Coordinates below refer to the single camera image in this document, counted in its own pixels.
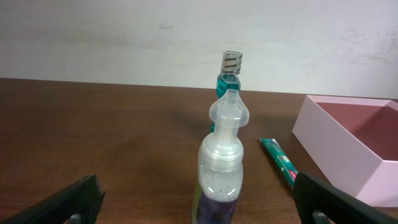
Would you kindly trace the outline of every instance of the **bottle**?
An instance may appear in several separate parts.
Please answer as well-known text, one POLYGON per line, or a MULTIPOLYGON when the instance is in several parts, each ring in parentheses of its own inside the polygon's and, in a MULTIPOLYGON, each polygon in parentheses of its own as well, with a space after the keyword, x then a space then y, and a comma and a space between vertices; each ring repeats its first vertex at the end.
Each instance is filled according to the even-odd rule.
POLYGON ((216 94, 219 99, 225 94, 227 89, 241 90, 238 74, 241 73, 242 56, 242 53, 232 50, 224 52, 221 73, 218 75, 216 87, 216 94))
POLYGON ((243 145, 238 128, 249 121, 239 91, 226 93, 210 107, 214 132, 207 135, 198 154, 198 182, 192 206, 193 224, 229 224, 243 181, 243 145))

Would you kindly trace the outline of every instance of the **open box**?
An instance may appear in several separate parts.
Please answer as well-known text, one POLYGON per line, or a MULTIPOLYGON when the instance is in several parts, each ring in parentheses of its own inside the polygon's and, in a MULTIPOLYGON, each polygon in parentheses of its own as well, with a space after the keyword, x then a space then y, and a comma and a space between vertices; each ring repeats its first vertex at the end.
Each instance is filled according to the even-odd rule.
POLYGON ((371 206, 398 207, 398 104, 307 96, 293 133, 330 183, 371 206))

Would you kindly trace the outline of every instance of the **toothpaste tube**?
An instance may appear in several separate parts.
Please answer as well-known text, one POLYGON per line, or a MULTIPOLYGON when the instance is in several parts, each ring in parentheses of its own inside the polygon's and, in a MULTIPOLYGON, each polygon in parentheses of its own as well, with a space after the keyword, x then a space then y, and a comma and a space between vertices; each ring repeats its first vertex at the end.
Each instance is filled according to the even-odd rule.
POLYGON ((275 160, 278 168, 284 174, 289 185, 293 187, 298 171, 293 166, 289 158, 287 158, 285 152, 280 148, 275 139, 260 138, 260 141, 266 147, 267 152, 269 152, 272 159, 275 160))

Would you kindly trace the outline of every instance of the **brown wooden surface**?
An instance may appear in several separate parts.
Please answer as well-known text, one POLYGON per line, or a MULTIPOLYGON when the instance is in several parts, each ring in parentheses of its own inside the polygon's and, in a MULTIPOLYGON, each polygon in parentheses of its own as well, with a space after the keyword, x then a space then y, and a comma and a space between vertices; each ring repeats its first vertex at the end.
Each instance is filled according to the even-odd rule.
MULTIPOLYGON (((244 181, 233 223, 300 223, 260 137, 325 179, 292 134, 304 96, 242 91, 250 120, 238 134, 244 181)), ((190 223, 215 100, 207 89, 0 79, 0 220, 94 172, 106 191, 97 223, 190 223)))

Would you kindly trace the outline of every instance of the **teal bottle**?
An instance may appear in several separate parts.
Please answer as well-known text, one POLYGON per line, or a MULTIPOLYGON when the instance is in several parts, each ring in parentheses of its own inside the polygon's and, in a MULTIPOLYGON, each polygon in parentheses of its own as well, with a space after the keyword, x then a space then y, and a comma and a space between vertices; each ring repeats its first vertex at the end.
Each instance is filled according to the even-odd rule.
MULTIPOLYGON (((241 82, 238 74, 241 73, 242 56, 240 52, 227 50, 223 55, 221 73, 217 78, 216 94, 220 99, 227 89, 241 90, 241 82)), ((211 132, 214 131, 214 122, 211 125, 211 132)))

